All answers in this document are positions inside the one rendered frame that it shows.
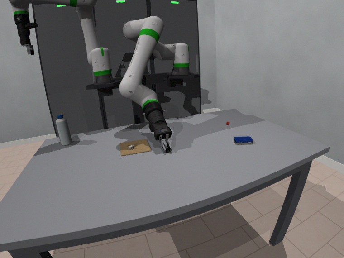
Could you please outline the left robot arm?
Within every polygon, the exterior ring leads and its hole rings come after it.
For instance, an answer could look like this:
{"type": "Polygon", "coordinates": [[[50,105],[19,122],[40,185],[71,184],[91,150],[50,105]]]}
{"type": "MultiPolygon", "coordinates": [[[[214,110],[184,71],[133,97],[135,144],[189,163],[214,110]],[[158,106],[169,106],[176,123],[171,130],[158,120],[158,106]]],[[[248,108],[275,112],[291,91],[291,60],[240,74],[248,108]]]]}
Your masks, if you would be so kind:
{"type": "Polygon", "coordinates": [[[155,91],[142,84],[143,75],[152,54],[159,60],[173,60],[172,75],[191,75],[189,45],[185,43],[162,44],[158,40],[163,28],[163,21],[157,16],[129,21],[123,27],[124,36],[137,44],[129,67],[119,85],[119,91],[123,97],[136,102],[142,109],[151,101],[158,102],[155,91]]]}

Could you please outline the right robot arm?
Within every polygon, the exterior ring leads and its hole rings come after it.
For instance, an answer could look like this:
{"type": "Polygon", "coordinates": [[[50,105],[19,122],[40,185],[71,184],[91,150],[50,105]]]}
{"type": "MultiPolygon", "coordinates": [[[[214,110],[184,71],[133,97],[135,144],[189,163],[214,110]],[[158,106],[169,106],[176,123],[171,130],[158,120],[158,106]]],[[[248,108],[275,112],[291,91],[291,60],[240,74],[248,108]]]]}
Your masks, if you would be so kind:
{"type": "Polygon", "coordinates": [[[76,7],[85,38],[88,63],[93,66],[95,75],[94,85],[115,81],[111,74],[110,51],[108,48],[100,47],[96,33],[93,6],[97,0],[9,0],[9,2],[11,3],[14,15],[29,15],[29,4],[31,3],[76,7]]]}

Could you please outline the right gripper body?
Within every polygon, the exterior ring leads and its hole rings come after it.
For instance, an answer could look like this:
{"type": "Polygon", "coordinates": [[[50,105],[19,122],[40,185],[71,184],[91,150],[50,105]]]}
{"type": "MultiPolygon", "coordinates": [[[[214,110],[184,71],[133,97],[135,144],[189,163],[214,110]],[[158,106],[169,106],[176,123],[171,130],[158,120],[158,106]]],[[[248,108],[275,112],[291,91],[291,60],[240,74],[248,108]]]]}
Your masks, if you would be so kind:
{"type": "Polygon", "coordinates": [[[30,30],[31,28],[38,27],[36,20],[34,19],[34,23],[30,23],[29,15],[28,14],[15,14],[14,15],[15,24],[17,25],[18,35],[20,36],[20,44],[30,44],[30,30]]]}

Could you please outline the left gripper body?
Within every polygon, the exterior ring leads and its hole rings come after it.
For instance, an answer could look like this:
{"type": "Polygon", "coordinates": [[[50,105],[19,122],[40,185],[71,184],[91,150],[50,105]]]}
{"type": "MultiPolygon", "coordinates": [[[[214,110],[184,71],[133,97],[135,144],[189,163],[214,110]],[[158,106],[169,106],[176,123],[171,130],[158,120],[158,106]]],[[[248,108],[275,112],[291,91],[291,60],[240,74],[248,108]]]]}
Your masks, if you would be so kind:
{"type": "Polygon", "coordinates": [[[151,101],[147,103],[143,108],[143,112],[143,115],[149,121],[149,128],[151,132],[154,132],[156,140],[159,140],[160,135],[162,135],[162,139],[166,138],[166,134],[169,134],[168,138],[171,137],[172,132],[163,116],[165,110],[162,109],[158,102],[151,101]]]}

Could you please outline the grey bottle with blue cap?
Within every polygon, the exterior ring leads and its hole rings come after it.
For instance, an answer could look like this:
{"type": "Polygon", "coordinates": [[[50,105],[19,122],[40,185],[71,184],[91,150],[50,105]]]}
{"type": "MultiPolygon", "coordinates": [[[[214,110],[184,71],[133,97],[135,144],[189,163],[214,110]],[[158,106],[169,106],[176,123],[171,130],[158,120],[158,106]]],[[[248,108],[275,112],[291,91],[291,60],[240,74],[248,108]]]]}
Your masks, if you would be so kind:
{"type": "Polygon", "coordinates": [[[62,145],[69,145],[72,143],[67,119],[63,115],[58,115],[56,120],[56,125],[59,133],[59,137],[62,145]]]}

